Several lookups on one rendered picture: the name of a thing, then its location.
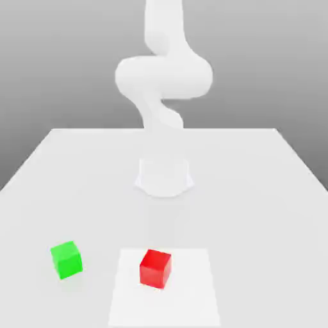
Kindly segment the small red cube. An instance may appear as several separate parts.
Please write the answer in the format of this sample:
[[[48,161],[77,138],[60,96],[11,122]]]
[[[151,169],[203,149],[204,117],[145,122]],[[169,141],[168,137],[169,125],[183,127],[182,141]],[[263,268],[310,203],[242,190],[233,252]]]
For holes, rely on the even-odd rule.
[[[172,270],[172,255],[148,249],[139,266],[140,283],[164,289]]]

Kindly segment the small green cube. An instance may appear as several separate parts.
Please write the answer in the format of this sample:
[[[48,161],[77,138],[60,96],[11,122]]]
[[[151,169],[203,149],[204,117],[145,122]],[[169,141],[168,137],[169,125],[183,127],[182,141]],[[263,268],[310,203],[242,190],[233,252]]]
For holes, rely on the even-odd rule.
[[[81,254],[73,241],[52,247],[51,255],[60,279],[65,279],[83,271]]]

